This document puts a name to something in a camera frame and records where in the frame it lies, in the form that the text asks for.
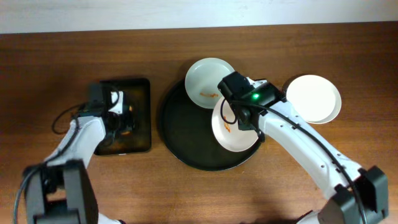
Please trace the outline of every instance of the orange sauce stain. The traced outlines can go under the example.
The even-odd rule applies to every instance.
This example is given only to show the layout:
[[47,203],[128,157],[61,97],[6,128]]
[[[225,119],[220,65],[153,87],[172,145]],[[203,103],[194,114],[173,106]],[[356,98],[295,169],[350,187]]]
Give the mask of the orange sauce stain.
[[224,127],[229,133],[231,133],[231,128],[229,127],[229,124],[224,122]]
[[205,94],[205,93],[200,93],[200,95],[201,96],[204,96],[204,97],[211,97],[211,98],[214,98],[214,97],[218,97],[218,94],[217,93],[213,93],[213,94]]

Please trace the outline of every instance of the wooden table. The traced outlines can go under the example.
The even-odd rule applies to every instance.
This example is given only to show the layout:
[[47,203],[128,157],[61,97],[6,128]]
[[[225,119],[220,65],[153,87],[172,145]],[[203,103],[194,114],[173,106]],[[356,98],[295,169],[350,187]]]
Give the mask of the wooden table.
[[164,146],[155,126],[160,99],[205,57],[279,87],[301,73],[333,82],[341,113],[314,128],[364,168],[377,164],[387,174],[384,223],[398,222],[398,22],[383,22],[0,35],[1,223],[11,221],[22,170],[61,140],[50,130],[56,115],[85,101],[89,83],[131,76],[151,83],[152,149],[92,158],[102,213],[128,223],[270,223],[322,208],[320,190],[272,139],[221,172],[191,168]]

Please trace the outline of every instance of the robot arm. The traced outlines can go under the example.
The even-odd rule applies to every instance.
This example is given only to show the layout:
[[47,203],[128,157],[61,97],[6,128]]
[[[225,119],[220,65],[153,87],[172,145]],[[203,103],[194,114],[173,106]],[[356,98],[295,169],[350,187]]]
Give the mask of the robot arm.
[[[91,86],[90,101],[80,108],[61,143],[44,160],[46,166],[30,178],[25,190],[29,224],[121,223],[98,213],[86,172],[96,147],[112,131],[109,112],[123,116],[123,92],[110,91],[104,85]],[[65,189],[66,198],[49,201],[47,195],[57,189]]]
[[234,72],[224,77],[218,88],[231,105],[240,130],[255,130],[262,141],[265,135],[275,139],[322,190],[328,200],[326,205],[299,223],[379,223],[388,216],[384,173],[377,167],[366,171],[337,151],[300,117],[274,85]]
[[[301,118],[290,102],[280,101],[272,105],[271,108],[289,117],[293,122],[299,124],[321,141],[329,151],[335,155],[339,163],[346,168],[351,179],[355,180],[361,175],[358,172],[361,166],[337,151],[337,149],[320,136]],[[337,185],[340,184],[344,187],[349,186],[349,183],[338,170],[336,164],[333,163],[320,146],[279,116],[273,113],[260,116],[259,129],[267,136],[275,139],[291,156],[293,156],[305,171],[310,174],[327,200],[336,194],[335,187]]]

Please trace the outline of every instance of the black cable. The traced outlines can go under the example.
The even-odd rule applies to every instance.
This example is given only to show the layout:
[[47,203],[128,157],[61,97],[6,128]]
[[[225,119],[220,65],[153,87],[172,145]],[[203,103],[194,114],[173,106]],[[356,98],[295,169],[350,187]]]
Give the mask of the black cable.
[[234,124],[234,123],[236,123],[236,121],[238,120],[236,116],[235,116],[235,120],[234,120],[233,122],[227,121],[227,120],[224,118],[223,109],[224,109],[224,103],[225,103],[225,101],[226,101],[226,99],[224,98],[223,102],[221,103],[221,108],[220,108],[220,115],[221,115],[221,118],[222,118],[223,121],[224,121],[225,123],[227,123],[227,124]]
[[62,154],[72,145],[73,141],[77,137],[77,134],[79,133],[79,129],[80,129],[79,120],[77,119],[76,116],[73,116],[72,118],[76,122],[76,127],[75,127],[75,130],[74,130],[72,136],[70,137],[70,139],[66,143],[66,145],[61,150],[59,150],[58,153],[55,156],[51,157],[50,159],[46,160],[45,162],[42,162],[42,163],[38,164],[22,180],[21,186],[19,187],[19,190],[17,192],[16,198],[15,198],[15,201],[14,201],[14,211],[13,211],[13,223],[14,224],[18,224],[18,206],[19,206],[19,201],[21,200],[22,191],[25,190],[25,188],[29,184],[30,178],[32,178],[32,176],[36,172],[41,170],[41,168],[45,167],[48,162],[50,162],[50,161],[62,156]]
[[109,88],[111,88],[114,92],[116,92],[116,94],[118,95],[118,97],[116,98],[116,101],[114,103],[112,103],[112,94],[111,94],[111,105],[109,106],[109,109],[116,106],[117,103],[119,102],[120,99],[120,93],[119,93],[119,89],[117,89],[114,85],[111,85],[109,83],[102,83],[103,86],[108,86]]
[[78,104],[78,105],[71,106],[71,107],[69,107],[68,109],[62,111],[62,112],[54,119],[54,121],[53,121],[52,124],[51,124],[51,130],[52,130],[52,132],[54,132],[55,134],[66,134],[66,132],[68,132],[68,130],[66,130],[66,131],[61,131],[61,132],[55,130],[55,125],[57,124],[58,120],[59,120],[64,114],[66,114],[67,112],[69,112],[69,111],[71,111],[71,110],[73,110],[73,109],[75,109],[75,108],[80,108],[80,107],[82,107],[82,106],[85,105],[85,104],[86,104],[86,103],[80,103],[80,104]]
[[235,105],[250,106],[250,107],[254,107],[254,108],[259,108],[259,109],[270,111],[271,113],[276,114],[277,116],[281,117],[282,119],[284,119],[285,121],[290,123],[293,127],[297,128],[298,130],[300,130],[301,132],[306,134],[314,142],[316,142],[324,150],[324,152],[326,154],[328,154],[330,159],[335,163],[337,168],[341,171],[341,173],[343,174],[343,176],[345,177],[345,179],[349,183],[349,186],[353,190],[355,201],[358,204],[359,213],[361,214],[361,218],[362,218],[363,224],[367,224],[368,223],[368,220],[367,220],[366,214],[365,214],[364,205],[362,203],[361,196],[360,196],[360,194],[359,194],[359,192],[358,192],[358,190],[357,190],[357,188],[355,186],[355,183],[353,182],[353,180],[351,180],[351,178],[349,177],[347,171],[345,171],[345,168],[338,162],[338,160],[334,157],[334,155],[329,151],[329,149],[324,144],[322,144],[321,141],[319,141],[314,135],[309,133],[306,129],[302,128],[299,124],[296,124],[291,119],[289,119],[288,117],[284,116],[283,114],[281,114],[280,112],[278,112],[278,111],[276,111],[274,109],[271,109],[271,108],[266,107],[266,106],[255,105],[255,104],[252,104],[252,103],[246,103],[246,102],[243,102],[243,101],[232,101],[231,104],[232,105],[235,104]]

